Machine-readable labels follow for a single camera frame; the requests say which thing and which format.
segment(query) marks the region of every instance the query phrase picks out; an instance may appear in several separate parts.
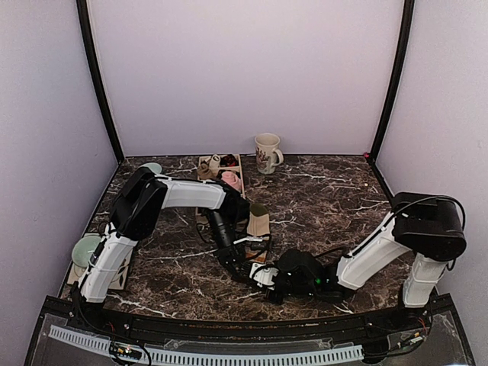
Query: white wall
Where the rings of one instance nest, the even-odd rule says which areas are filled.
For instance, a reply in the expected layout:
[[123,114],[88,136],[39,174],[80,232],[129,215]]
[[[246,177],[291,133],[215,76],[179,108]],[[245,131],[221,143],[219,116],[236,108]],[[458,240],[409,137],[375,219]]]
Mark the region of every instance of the white wall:
[[380,119],[403,1],[91,1],[129,156],[362,154]]
[[75,1],[0,2],[0,364],[24,363],[116,167]]
[[378,161],[393,192],[450,194],[467,211],[451,292],[477,362],[488,360],[488,2],[416,2],[400,90]]

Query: mug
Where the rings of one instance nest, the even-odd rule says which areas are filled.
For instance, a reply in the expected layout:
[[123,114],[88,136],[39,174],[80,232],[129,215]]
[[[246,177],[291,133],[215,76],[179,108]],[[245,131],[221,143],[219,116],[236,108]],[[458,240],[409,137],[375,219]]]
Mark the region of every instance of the mug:
[[255,138],[256,164],[258,172],[271,174],[283,161],[283,153],[279,150],[280,138],[273,133],[260,133]]
[[212,155],[210,161],[208,162],[210,169],[218,169],[220,167],[220,156],[217,154]]

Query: mug handle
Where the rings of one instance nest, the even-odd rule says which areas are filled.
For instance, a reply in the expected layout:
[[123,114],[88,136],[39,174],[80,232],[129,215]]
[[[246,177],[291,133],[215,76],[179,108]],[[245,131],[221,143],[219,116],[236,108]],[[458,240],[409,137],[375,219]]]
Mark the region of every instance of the mug handle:
[[279,149],[273,149],[272,152],[275,153],[276,155],[278,155],[278,162],[273,162],[271,164],[271,166],[278,166],[278,165],[280,165],[281,163],[284,162],[284,157],[283,157],[283,153],[281,152],[281,150],[279,150]]

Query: marble table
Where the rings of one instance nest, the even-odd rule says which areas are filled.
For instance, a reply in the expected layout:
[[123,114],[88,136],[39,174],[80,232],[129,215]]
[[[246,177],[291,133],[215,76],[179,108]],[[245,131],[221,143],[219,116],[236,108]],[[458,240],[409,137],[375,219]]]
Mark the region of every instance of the marble table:
[[[89,232],[107,220],[112,199],[145,162],[167,175],[196,178],[196,156],[134,157],[120,166],[102,198]],[[376,178],[360,156],[285,156],[273,175],[261,175],[255,157],[242,156],[246,195],[270,211],[274,245],[268,259],[289,248],[320,253],[360,243],[390,208]],[[194,209],[161,212],[155,232],[137,246],[125,290],[110,291],[105,307],[129,313],[219,321],[289,320],[394,307],[413,255],[407,253],[378,272],[341,304],[288,297],[282,305],[230,280],[211,255],[212,244],[196,231]],[[61,295],[69,298],[69,286]]]

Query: green bowl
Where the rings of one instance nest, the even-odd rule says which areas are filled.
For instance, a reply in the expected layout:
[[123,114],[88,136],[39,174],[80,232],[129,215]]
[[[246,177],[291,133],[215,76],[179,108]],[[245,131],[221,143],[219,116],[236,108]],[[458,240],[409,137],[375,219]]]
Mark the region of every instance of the green bowl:
[[73,248],[71,252],[71,259],[73,263],[81,268],[88,267],[88,261],[92,256],[92,253],[97,248],[101,241],[101,237],[98,235],[87,235],[81,238]]
[[145,166],[145,167],[151,169],[151,171],[154,174],[161,174],[161,172],[162,172],[162,166],[160,164],[158,164],[157,162],[147,162],[146,164],[142,164],[141,166]]

